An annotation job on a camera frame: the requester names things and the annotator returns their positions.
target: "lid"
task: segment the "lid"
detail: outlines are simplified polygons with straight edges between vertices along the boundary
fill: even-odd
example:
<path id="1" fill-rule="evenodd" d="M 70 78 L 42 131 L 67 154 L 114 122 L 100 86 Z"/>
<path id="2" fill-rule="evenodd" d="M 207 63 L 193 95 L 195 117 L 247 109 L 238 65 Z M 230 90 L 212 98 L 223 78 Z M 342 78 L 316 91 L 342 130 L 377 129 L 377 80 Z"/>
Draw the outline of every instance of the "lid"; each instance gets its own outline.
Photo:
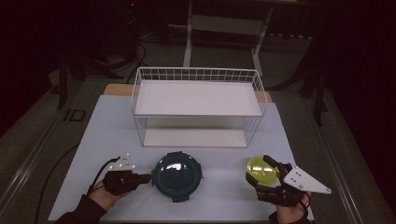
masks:
<path id="1" fill-rule="evenodd" d="M 201 164 L 183 152 L 168 153 L 151 174 L 152 184 L 174 203 L 187 201 L 202 178 Z"/>
<path id="2" fill-rule="evenodd" d="M 259 185 L 269 186 L 276 182 L 278 170 L 265 162 L 262 155 L 259 155 L 251 158 L 247 163 L 247 172 L 259 181 Z"/>

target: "metal frame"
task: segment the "metal frame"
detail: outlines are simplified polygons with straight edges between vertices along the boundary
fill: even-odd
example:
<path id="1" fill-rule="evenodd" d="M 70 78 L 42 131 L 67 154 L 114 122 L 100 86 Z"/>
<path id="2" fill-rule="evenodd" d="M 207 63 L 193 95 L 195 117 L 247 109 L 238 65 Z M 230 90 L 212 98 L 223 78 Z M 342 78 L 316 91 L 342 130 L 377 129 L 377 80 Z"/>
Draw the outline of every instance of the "metal frame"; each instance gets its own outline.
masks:
<path id="1" fill-rule="evenodd" d="M 253 138 L 262 116 L 265 113 L 267 97 L 265 95 L 260 74 L 251 69 L 232 68 L 197 68 L 197 67 L 139 67 L 136 72 L 134 89 L 132 92 L 132 111 L 136 121 L 140 140 L 144 145 L 148 117 L 135 114 L 137 100 L 139 97 L 140 83 L 142 80 L 189 80 L 189 81 L 214 81 L 214 82 L 244 82 L 251 83 L 253 90 L 263 94 L 263 102 L 258 100 L 262 115 L 257 117 L 243 118 L 243 129 L 247 145 Z"/>
<path id="2" fill-rule="evenodd" d="M 217 31 L 223 33 L 244 34 L 244 35 L 258 35 L 259 41 L 255 48 L 251 49 L 251 57 L 254 64 L 254 69 L 262 76 L 262 66 L 260 64 L 259 52 L 262 48 L 262 41 L 265 38 L 269 20 L 273 13 L 273 8 L 270 7 L 267 11 L 265 21 L 249 21 L 220 17 L 208 17 L 192 14 L 192 0 L 189 2 L 189 17 L 187 21 L 187 44 L 184 53 L 183 67 L 190 67 L 191 53 L 192 53 L 192 29 Z"/>

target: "white tabletop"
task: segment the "white tabletop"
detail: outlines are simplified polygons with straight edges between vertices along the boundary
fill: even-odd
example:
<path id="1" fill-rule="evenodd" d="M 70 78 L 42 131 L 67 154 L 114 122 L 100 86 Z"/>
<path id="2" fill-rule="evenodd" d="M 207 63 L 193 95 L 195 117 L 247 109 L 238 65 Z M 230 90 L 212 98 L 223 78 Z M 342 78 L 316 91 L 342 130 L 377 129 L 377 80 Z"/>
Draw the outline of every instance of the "white tabletop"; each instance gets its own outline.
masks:
<path id="1" fill-rule="evenodd" d="M 204 179 L 191 198 L 172 203 L 151 184 L 142 185 L 121 199 L 102 217 L 119 222 L 250 222 L 267 220 L 275 212 L 259 202 L 245 180 L 248 160 L 267 154 L 295 165 L 275 104 L 268 104 L 249 147 L 142 147 L 131 112 L 131 97 L 101 96 L 69 168 L 49 220 L 73 211 L 100 167 L 112 158 L 130 153 L 134 172 L 149 174 L 168 152 L 183 151 L 202 165 Z"/>

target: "yellow lid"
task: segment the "yellow lid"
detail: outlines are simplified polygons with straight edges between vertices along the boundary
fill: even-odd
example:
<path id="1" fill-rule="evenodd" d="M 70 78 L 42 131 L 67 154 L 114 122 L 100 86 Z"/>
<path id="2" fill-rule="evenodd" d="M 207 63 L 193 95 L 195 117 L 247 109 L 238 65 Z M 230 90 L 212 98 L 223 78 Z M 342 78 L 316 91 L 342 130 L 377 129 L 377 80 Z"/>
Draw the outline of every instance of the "yellow lid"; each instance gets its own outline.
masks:
<path id="1" fill-rule="evenodd" d="M 259 185 L 269 186 L 276 182 L 278 170 L 265 162 L 262 155 L 259 155 L 250 159 L 247 172 L 259 181 Z"/>

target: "white wire basket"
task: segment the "white wire basket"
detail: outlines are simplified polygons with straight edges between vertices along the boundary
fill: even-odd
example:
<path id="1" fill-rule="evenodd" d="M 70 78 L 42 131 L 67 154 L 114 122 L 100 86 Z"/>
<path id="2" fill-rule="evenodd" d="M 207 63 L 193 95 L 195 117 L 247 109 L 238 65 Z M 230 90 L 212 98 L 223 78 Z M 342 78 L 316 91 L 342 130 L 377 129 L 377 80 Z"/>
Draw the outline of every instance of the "white wire basket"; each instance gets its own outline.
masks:
<path id="1" fill-rule="evenodd" d="M 145 147 L 247 147 L 266 103 L 249 69 L 140 67 L 132 95 Z"/>

